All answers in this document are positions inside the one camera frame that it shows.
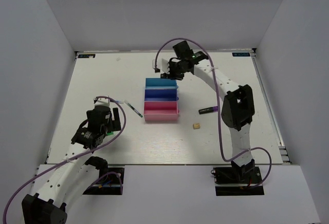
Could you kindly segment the black highlighter purple cap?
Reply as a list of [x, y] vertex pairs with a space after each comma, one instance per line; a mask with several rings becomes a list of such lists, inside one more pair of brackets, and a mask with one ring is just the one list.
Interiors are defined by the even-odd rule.
[[218, 106], [213, 106], [213, 107], [207, 107], [207, 108], [203, 108], [203, 109], [199, 109], [198, 113], [200, 115], [203, 114], [209, 114], [209, 113], [214, 113], [218, 111]]

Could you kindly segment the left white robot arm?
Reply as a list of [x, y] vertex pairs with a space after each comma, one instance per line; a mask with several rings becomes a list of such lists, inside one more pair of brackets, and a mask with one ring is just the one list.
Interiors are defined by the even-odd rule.
[[87, 119], [71, 139], [65, 164], [55, 169], [34, 195], [24, 197], [22, 209], [25, 223], [65, 223], [67, 196], [82, 194], [91, 185], [91, 181], [84, 179], [84, 176], [91, 172], [97, 182], [108, 178], [107, 161], [93, 156], [92, 150], [100, 146], [109, 133], [121, 130], [119, 110], [96, 105], [86, 115]]

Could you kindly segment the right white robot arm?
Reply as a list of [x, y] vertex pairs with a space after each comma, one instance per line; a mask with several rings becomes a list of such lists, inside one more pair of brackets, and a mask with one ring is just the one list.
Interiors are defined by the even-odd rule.
[[232, 157], [226, 158], [222, 140], [219, 141], [221, 157], [231, 164], [233, 178], [246, 181], [255, 167], [251, 154], [250, 127], [255, 114], [252, 88], [239, 85], [223, 74], [204, 47], [194, 52], [190, 39], [179, 38], [173, 46], [175, 56], [166, 60], [156, 56], [152, 68], [162, 79], [182, 80], [191, 73], [203, 80], [216, 93], [218, 124], [224, 123], [230, 131]]

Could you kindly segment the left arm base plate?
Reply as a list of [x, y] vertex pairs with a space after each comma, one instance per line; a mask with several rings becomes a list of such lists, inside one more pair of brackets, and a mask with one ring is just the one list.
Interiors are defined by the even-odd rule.
[[107, 167], [100, 171], [99, 180], [83, 195], [111, 195], [119, 196], [123, 193], [124, 167]]

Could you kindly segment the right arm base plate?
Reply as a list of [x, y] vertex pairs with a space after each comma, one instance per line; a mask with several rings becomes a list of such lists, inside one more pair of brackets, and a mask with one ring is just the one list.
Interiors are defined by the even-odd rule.
[[240, 179], [231, 167], [214, 167], [211, 170], [214, 177], [216, 196], [262, 196], [263, 186], [259, 184], [262, 176], [259, 167]]

